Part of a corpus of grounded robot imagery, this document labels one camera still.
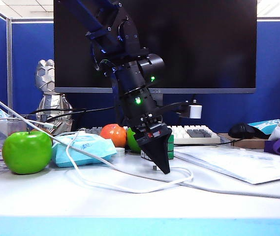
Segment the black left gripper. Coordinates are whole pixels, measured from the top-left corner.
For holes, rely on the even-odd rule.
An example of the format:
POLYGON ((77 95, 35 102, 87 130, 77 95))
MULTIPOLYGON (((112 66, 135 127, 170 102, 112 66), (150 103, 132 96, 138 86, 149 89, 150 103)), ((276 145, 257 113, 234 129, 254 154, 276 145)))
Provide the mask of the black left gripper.
POLYGON ((170 173, 169 161, 173 159, 172 130, 162 115, 141 117, 140 123, 131 128, 134 139, 144 153, 164 174, 170 173))

